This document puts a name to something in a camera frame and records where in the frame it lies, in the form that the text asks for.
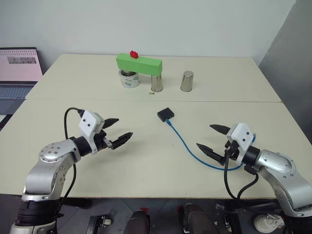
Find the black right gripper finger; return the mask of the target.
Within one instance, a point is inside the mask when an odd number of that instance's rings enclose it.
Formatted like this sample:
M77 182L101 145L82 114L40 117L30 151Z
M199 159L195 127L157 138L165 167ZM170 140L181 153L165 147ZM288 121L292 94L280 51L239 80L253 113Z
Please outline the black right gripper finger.
M211 124L210 127L223 135L227 135L230 131L230 128L224 125Z
M220 165L223 166L225 164L225 157L224 156L221 156L221 155L215 153L213 151L213 149L211 149L208 146L205 146L203 144L197 143L196 145L205 155L207 155L208 157L210 157L213 160L217 161Z

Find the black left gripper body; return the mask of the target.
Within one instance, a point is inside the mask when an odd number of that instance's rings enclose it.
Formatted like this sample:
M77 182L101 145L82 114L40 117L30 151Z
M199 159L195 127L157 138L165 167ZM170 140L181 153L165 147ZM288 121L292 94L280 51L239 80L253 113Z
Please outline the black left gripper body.
M112 148L113 146L112 142L106 138L106 133L103 130L94 135L94 143L97 151L101 151L105 148Z

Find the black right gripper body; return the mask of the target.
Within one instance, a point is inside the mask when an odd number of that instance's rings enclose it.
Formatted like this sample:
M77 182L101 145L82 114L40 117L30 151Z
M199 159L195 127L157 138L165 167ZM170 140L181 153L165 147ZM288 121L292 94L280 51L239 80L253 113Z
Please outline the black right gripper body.
M232 142L228 140L227 143L225 144L224 156L236 161L239 155L238 147L239 145L235 140L233 140Z

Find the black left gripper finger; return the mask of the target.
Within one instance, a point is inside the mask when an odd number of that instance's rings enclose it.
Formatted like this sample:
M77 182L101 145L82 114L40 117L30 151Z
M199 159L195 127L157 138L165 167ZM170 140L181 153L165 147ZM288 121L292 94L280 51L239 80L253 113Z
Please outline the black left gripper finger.
M103 129L106 129L106 128L112 126L113 124L115 124L118 121L119 121L118 118L108 118L108 119L105 119L104 120Z
M118 139L116 139L115 141L111 141L111 149L114 150L118 147L120 147L121 145L125 144L133 135L133 132L128 132L123 134L122 136L118 137Z

